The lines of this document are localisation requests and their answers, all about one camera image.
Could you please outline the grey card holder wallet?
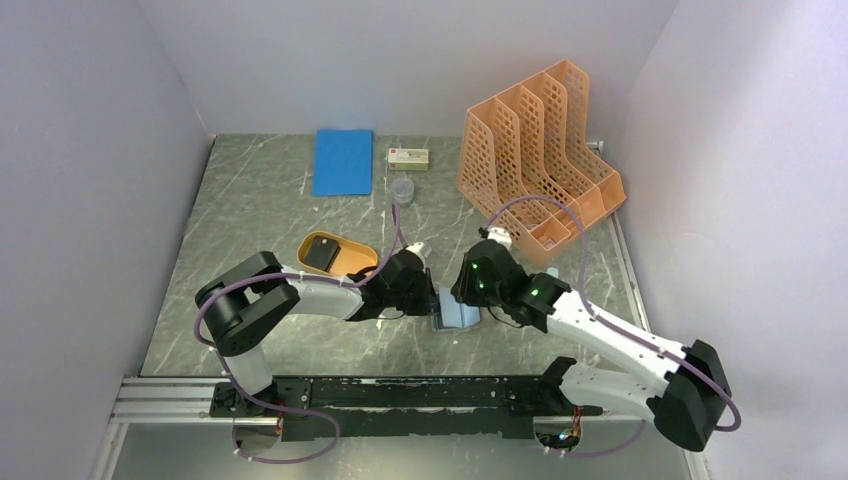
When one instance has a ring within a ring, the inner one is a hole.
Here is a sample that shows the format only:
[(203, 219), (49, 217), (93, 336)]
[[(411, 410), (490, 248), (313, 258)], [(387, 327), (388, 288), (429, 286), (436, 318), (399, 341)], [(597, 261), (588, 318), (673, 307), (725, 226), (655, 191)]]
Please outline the grey card holder wallet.
[(432, 306), (431, 328), (435, 332), (468, 330), (481, 322), (480, 309), (457, 302), (446, 287), (436, 290)]

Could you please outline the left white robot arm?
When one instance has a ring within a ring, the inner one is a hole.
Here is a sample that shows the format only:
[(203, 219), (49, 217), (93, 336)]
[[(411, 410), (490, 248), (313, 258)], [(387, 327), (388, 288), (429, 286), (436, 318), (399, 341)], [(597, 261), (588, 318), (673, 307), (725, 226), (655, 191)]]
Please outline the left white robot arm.
[(195, 329), (209, 332), (202, 343), (223, 359), (240, 385), (237, 403), (254, 416), (271, 411), (277, 400), (262, 342), (286, 316), (359, 322), (376, 320), (386, 309), (410, 317), (440, 309), (430, 270), (410, 249), (342, 277), (295, 271), (261, 251), (203, 286), (195, 303)]

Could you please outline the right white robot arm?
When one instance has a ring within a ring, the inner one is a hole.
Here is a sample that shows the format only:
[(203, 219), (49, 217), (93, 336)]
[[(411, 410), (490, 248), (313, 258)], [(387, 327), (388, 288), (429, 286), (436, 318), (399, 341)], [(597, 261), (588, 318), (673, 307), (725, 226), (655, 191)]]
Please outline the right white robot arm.
[(451, 293), (462, 304), (497, 307), (520, 326), (576, 341), (616, 365), (607, 371), (571, 360), (551, 364), (551, 380), (539, 389), (548, 412), (562, 414), (575, 404), (631, 415), (693, 452), (704, 451), (720, 431), (731, 391), (712, 345), (686, 346), (611, 316), (565, 282), (526, 273), (492, 239), (464, 255)]

